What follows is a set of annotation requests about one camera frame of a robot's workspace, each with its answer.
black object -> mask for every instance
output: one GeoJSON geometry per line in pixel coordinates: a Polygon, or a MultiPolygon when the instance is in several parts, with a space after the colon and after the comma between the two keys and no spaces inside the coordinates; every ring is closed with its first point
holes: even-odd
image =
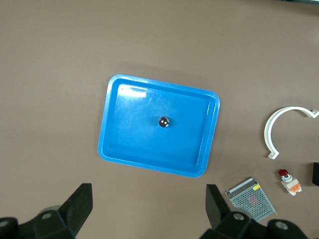
{"type": "Polygon", "coordinates": [[[319,163],[314,163],[313,184],[319,186],[319,163]]]}
{"type": "Polygon", "coordinates": [[[281,1],[293,1],[293,2],[309,3],[309,4],[315,4],[315,5],[319,4],[319,2],[316,0],[281,0],[281,1]]]}
{"type": "Polygon", "coordinates": [[[231,212],[216,185],[206,187],[206,212],[212,229],[201,239],[308,239],[291,222],[270,220],[265,227],[241,212],[231,212]]]}
{"type": "Polygon", "coordinates": [[[92,185],[83,183],[57,211],[21,225],[16,218],[0,218],[0,239],[75,239],[92,208],[92,185]]]}
{"type": "Polygon", "coordinates": [[[169,119],[167,117],[162,117],[159,120],[159,125],[163,128],[166,128],[169,126],[169,119]]]}

brown table surface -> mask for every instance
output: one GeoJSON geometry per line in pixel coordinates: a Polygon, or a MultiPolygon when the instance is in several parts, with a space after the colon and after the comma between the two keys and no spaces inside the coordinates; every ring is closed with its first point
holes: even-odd
{"type": "Polygon", "coordinates": [[[319,236],[319,6],[272,0],[0,1],[0,216],[20,223],[83,182],[94,208],[78,239],[194,239],[209,228],[205,185],[252,176],[278,215],[319,236]],[[206,173],[187,178],[102,160],[108,80],[123,73],[216,92],[206,173]],[[303,191],[291,196],[278,170],[303,191]]]}

white plastic bracket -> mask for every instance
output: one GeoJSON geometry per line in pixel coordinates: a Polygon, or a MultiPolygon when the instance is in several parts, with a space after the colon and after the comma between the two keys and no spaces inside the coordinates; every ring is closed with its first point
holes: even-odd
{"type": "Polygon", "coordinates": [[[266,145],[271,152],[268,155],[268,157],[271,159],[275,159],[279,155],[279,152],[276,150],[276,148],[274,147],[273,142],[271,140],[271,129],[273,128],[273,125],[279,116],[281,116],[283,113],[285,113],[287,111],[292,111],[292,110],[301,111],[301,112],[305,113],[308,117],[311,117],[311,118],[316,118],[317,116],[319,116],[318,110],[310,111],[310,110],[307,110],[307,109],[302,108],[302,107],[294,107],[294,106],[285,107],[285,108],[282,108],[282,109],[274,112],[273,115],[270,116],[270,118],[268,119],[266,126],[265,126],[265,132],[264,132],[266,145]]]}

